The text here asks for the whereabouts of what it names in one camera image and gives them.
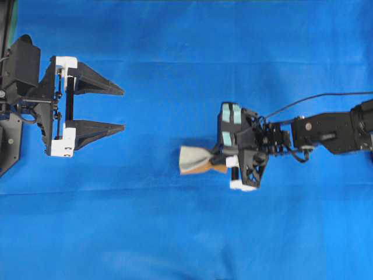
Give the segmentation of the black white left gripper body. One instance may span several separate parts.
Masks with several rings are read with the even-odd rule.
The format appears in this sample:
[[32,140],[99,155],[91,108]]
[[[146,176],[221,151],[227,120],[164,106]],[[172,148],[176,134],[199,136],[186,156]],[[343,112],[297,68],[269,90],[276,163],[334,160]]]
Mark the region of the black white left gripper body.
[[76,128],[68,127],[72,120],[73,90],[78,59],[53,56],[38,86],[26,97],[30,112],[36,117],[41,139],[48,156],[71,158],[75,150]]

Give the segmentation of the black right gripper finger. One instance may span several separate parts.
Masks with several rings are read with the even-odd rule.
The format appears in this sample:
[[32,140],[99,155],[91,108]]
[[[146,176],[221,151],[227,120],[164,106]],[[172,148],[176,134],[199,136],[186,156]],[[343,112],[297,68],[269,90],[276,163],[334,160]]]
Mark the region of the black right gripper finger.
[[223,166],[226,166],[226,159],[229,158],[229,156],[213,156],[211,159],[210,159],[210,163],[213,165],[213,166],[217,166],[217,165],[223,165]]
[[224,145],[223,144],[220,144],[220,143],[217,143],[215,144],[215,146],[210,150],[210,153],[212,154],[212,156],[214,158],[223,158],[223,157],[226,157],[226,155],[224,154],[223,152],[224,150]]

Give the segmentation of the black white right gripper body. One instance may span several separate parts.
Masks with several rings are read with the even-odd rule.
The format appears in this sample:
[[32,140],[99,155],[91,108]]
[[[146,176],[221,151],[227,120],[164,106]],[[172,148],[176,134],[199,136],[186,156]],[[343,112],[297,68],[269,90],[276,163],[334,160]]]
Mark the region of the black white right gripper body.
[[259,150],[256,133],[252,129],[229,134],[223,132],[223,154],[226,167],[231,169],[232,190],[254,191],[261,185],[261,179],[269,156]]

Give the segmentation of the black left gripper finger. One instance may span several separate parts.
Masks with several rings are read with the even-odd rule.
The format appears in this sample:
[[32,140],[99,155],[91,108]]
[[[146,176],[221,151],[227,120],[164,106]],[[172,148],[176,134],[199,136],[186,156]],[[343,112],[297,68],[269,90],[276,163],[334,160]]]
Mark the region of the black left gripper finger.
[[68,75],[76,78],[73,94],[82,95],[96,93],[105,95],[123,96],[124,90],[112,81],[101,76],[82,62],[78,62],[77,68],[69,68]]
[[125,125],[87,120],[67,121],[66,127],[75,129],[75,151],[91,142],[125,130]]

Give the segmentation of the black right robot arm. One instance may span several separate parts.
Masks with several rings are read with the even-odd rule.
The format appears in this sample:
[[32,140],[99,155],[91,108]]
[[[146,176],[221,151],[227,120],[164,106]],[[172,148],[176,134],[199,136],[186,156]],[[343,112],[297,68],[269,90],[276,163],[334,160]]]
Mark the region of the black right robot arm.
[[[282,130],[286,123],[291,131]],[[252,110],[225,102],[217,127],[217,144],[211,150],[210,163],[232,169],[232,188],[251,191],[260,187],[272,155],[290,154],[305,163],[318,145],[334,155],[372,150],[372,101],[350,111],[297,117],[287,122],[266,122]]]

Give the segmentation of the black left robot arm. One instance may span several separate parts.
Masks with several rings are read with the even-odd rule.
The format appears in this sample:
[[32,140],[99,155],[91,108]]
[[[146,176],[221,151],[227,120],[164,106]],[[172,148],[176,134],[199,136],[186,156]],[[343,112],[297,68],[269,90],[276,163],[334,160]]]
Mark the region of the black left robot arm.
[[[45,152],[48,156],[71,158],[75,151],[91,142],[119,133],[121,124],[76,120],[73,104],[76,95],[96,93],[122,96],[124,91],[75,57],[53,56],[42,79],[29,61],[20,65],[18,59],[5,59],[2,77],[1,114],[16,114],[21,121],[37,124],[41,129]],[[22,115],[32,116],[31,120]]]

